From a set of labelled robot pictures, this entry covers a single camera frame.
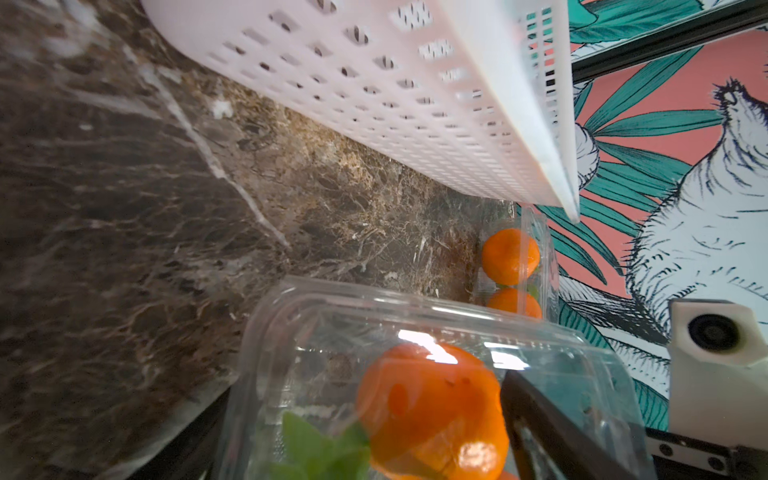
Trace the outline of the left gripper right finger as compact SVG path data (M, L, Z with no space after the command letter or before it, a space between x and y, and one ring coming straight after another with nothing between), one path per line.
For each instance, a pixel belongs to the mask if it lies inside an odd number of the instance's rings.
M571 479L633 477L519 372L506 372L500 403L521 479L536 477L532 454L523 439L524 430L530 431L547 456Z

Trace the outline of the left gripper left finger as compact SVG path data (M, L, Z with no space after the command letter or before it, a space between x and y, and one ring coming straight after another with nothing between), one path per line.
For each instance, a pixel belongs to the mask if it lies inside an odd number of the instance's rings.
M211 479L231 389L225 390L129 480Z

